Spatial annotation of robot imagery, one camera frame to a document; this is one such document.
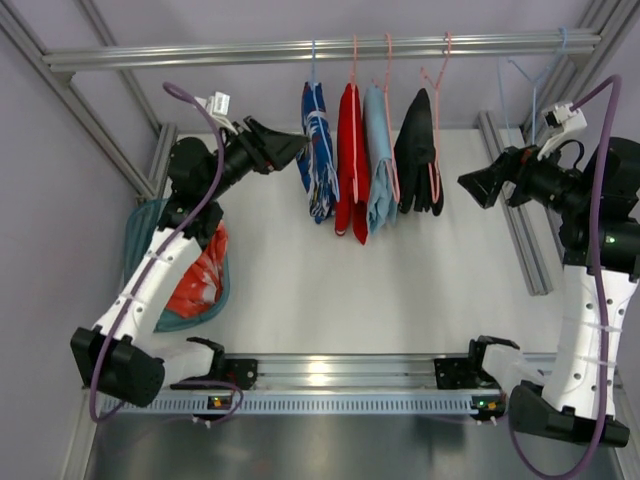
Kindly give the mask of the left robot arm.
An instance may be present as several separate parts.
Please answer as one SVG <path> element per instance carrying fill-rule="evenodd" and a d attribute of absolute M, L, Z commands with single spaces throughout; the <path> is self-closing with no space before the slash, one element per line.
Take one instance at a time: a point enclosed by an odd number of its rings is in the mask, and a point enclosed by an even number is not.
<path fill-rule="evenodd" d="M 168 386 L 220 378 L 221 345 L 190 337 L 174 349 L 155 350 L 151 338 L 179 282 L 222 221 L 218 198 L 251 172 L 283 170 L 308 139 L 272 130 L 252 117 L 214 133 L 215 151 L 196 137 L 171 146 L 171 195 L 150 245 L 107 312 L 92 328 L 79 327 L 72 335 L 71 350 L 92 401 L 104 394 L 146 407 Z"/>

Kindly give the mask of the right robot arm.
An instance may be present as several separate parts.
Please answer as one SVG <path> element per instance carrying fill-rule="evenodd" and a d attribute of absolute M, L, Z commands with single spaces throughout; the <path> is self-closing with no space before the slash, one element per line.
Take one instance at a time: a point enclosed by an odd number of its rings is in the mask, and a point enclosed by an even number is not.
<path fill-rule="evenodd" d="M 506 182 L 515 208 L 536 201 L 561 216 L 564 307 L 552 372 L 544 376 L 517 344 L 481 336 L 469 355 L 477 369 L 508 398 L 510 427 L 520 433 L 575 444 L 591 441 L 599 417 L 599 442 L 623 448 L 630 430 L 616 418 L 613 380 L 622 325 L 639 285 L 639 224 L 630 216 L 638 202 L 639 145 L 609 141 L 602 189 L 594 194 L 597 160 L 564 169 L 559 151 L 541 157 L 535 146 L 509 147 L 488 167 L 459 177 L 484 209 Z"/>

